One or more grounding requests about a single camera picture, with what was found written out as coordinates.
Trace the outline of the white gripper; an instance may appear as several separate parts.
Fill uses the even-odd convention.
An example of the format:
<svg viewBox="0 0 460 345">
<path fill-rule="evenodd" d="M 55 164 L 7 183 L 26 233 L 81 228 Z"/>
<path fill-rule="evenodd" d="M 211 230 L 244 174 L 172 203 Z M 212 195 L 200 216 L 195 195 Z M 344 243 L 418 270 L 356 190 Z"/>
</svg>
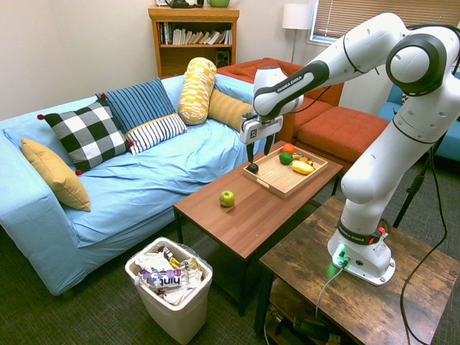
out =
<svg viewBox="0 0 460 345">
<path fill-rule="evenodd" d="M 282 129 L 283 115 L 263 122 L 261 116 L 246 114 L 243 117 L 240 131 L 240 141 L 246 145 L 247 157 L 250 163 L 254 162 L 254 142 L 265 138 L 264 155 L 270 153 L 275 134 Z"/>
</svg>

